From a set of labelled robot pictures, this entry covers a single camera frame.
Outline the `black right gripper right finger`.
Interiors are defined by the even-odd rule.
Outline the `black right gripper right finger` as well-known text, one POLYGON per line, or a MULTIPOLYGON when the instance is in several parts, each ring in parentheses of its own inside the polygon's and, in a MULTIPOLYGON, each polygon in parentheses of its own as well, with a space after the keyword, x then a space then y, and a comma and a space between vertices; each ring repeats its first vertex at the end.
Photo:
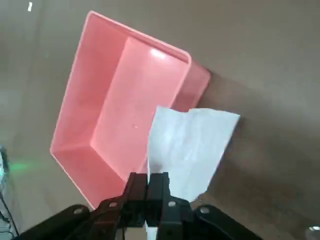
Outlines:
POLYGON ((169 174, 152 173, 146 194, 146 223, 157 240, 253 240, 254 233, 210 204, 191 208, 171 195, 169 174))

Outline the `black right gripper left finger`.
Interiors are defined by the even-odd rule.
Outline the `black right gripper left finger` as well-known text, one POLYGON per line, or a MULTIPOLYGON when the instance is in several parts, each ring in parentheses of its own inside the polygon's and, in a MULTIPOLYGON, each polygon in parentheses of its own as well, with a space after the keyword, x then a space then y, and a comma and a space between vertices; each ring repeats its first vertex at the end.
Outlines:
POLYGON ((144 202, 148 185, 146 173, 132 172, 122 195, 105 199, 91 211, 74 204, 16 236, 16 240, 114 240, 118 229, 127 227, 125 205, 130 194, 144 202))

